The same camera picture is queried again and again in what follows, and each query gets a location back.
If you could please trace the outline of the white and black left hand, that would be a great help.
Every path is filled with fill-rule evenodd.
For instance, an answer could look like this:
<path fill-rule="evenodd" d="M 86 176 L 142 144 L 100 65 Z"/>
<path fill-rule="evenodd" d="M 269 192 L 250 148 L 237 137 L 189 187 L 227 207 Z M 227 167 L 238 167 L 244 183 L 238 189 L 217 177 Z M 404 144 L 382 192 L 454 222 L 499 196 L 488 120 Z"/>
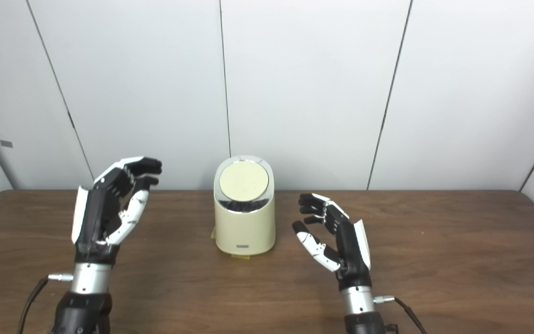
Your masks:
<path fill-rule="evenodd" d="M 78 188 L 71 240 L 76 263 L 114 265 L 121 243 L 134 230 L 163 163 L 144 156 L 116 161 L 90 189 Z"/>

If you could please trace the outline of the white and black right hand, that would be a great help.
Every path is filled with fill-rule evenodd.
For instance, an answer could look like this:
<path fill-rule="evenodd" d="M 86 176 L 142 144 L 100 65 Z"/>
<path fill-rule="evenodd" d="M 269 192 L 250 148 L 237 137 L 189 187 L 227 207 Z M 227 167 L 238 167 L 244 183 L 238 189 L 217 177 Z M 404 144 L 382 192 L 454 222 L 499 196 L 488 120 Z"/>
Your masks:
<path fill-rule="evenodd" d="M 364 222 L 352 222 L 332 199 L 316 193 L 299 195 L 299 212 L 305 218 L 292 223 L 298 240 L 316 262 L 335 273 L 339 290 L 372 288 L 371 258 Z M 314 236 L 307 227 L 320 224 L 335 237 L 332 248 Z"/>

